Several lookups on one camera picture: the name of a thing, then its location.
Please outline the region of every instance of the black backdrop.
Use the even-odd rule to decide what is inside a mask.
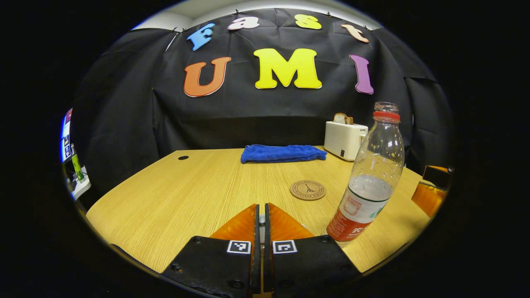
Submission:
[[[322,28],[301,28],[295,15],[311,15]],[[235,19],[254,16],[260,25],[229,30]],[[214,23],[211,40],[196,51],[187,40]],[[370,42],[355,39],[353,25]],[[258,90],[258,49],[273,48],[288,60],[298,48],[317,52],[320,89]],[[374,94],[355,90],[350,55],[368,59]],[[206,62],[200,84],[213,77],[210,61],[230,57],[224,83],[213,94],[183,91],[186,66]],[[377,101],[400,108],[400,131],[409,169],[452,166],[453,118],[437,79],[421,59],[389,30],[368,30],[307,10],[268,8],[222,16],[176,34],[165,29],[126,33],[94,63],[76,92],[70,135],[92,187],[105,193],[175,150],[322,145],[325,122],[337,112],[371,127]]]
[[[15,79],[11,89],[18,92],[12,98],[26,117],[20,121],[18,113],[3,109],[8,114],[4,119],[13,116],[13,121],[2,129],[6,140],[26,145],[11,150],[2,171],[2,180],[10,183],[1,190],[6,203],[3,210],[9,211],[3,217],[8,220],[3,234],[7,249],[4,296],[175,295],[170,288],[161,295],[162,285],[117,258],[95,238],[59,181],[57,149],[61,119],[93,62],[124,32],[173,2],[92,1],[79,7],[70,2],[19,4],[24,7],[14,15],[24,12],[33,22],[20,32],[16,26],[5,32],[6,40],[21,45],[8,50],[23,59],[7,59],[6,63],[10,78]],[[511,135],[509,130],[491,125],[498,121],[492,117],[496,113],[483,100],[488,94],[499,94],[489,82],[479,84],[479,64],[471,64],[476,59],[470,58],[470,48],[483,48],[484,42],[478,39],[492,31],[470,29],[469,24],[477,21],[473,18],[476,11],[472,14],[466,5],[440,3],[433,7],[431,2],[375,0],[353,5],[409,44],[431,68],[455,111],[458,141],[455,183],[437,217],[410,247],[363,280],[362,296],[513,296],[522,275],[511,271],[511,264],[519,264],[519,252],[518,245],[509,240],[513,233],[506,228],[522,224],[518,220],[522,217],[492,212],[499,208],[500,191],[502,197],[510,191],[504,189],[507,181],[502,177],[498,183],[489,183],[490,169],[499,165],[495,160],[500,156],[495,155],[499,153],[494,145],[498,138],[491,135],[508,139]],[[480,51],[474,54],[480,57]],[[29,80],[21,80],[28,77],[28,71],[32,74]],[[34,88],[28,88],[28,82]],[[499,102],[495,111],[501,107]]]

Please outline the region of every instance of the cork coaster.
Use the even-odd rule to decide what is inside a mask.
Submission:
[[[322,184],[311,180],[297,181],[289,187],[289,190],[293,196],[305,201],[318,200],[326,195],[326,188]]]

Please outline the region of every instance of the wall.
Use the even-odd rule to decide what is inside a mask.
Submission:
[[[320,0],[320,2],[330,2],[333,3],[333,6],[307,2],[307,1],[249,1],[244,3],[236,3],[225,6],[223,8],[215,8],[212,11],[209,11],[208,2],[210,0],[190,0],[182,4],[178,4],[172,7],[169,7],[165,11],[152,16],[147,19],[140,25],[136,26],[134,29],[140,28],[166,28],[172,30],[175,27],[177,31],[181,31],[182,28],[190,28],[201,23],[205,23],[209,20],[221,17],[223,15],[233,14],[235,10],[240,12],[255,10],[260,8],[297,8],[303,10],[310,10],[314,12],[320,12],[326,14],[330,12],[332,16],[336,16],[340,19],[350,21],[361,26],[366,26],[370,29],[381,28],[382,26],[378,24],[375,20],[372,20],[370,17],[362,14],[362,12],[357,11],[353,7],[345,6],[339,2],[333,2],[331,0]],[[200,13],[200,16],[197,16],[195,19],[188,17],[187,15],[197,15],[197,12]]]

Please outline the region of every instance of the eiffel tower logo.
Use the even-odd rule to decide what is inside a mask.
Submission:
[[[307,192],[315,192],[313,189],[309,188],[309,186],[307,186]]]

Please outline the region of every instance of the table surface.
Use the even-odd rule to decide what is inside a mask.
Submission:
[[[109,243],[161,273],[194,235],[210,236],[256,203],[280,207],[315,236],[321,235],[344,194],[353,162],[328,153],[325,161],[241,164],[242,148],[175,151],[100,198],[86,217]],[[178,157],[187,155],[188,159]],[[325,186],[316,201],[299,200],[299,180]],[[364,272],[413,240],[429,217],[411,200],[421,176],[403,169],[377,219],[344,252]]]

